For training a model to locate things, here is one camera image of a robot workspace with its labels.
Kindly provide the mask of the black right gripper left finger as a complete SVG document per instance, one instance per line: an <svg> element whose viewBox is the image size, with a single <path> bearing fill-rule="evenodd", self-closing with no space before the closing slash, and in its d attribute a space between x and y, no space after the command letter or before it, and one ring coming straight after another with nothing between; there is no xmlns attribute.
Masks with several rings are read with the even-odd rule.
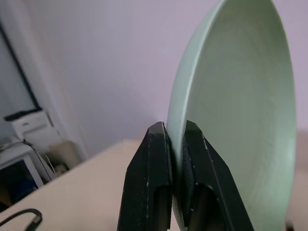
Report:
<svg viewBox="0 0 308 231"><path fill-rule="evenodd" d="M126 170L117 230L170 229L173 193L170 154L164 123L151 125Z"/></svg>

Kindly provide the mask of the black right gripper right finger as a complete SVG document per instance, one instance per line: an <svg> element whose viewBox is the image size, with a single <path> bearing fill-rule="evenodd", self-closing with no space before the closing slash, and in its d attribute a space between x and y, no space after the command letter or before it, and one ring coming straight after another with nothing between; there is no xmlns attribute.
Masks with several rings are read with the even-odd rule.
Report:
<svg viewBox="0 0 308 231"><path fill-rule="evenodd" d="M191 121L183 138L182 215L189 231L254 229L229 167Z"/></svg>

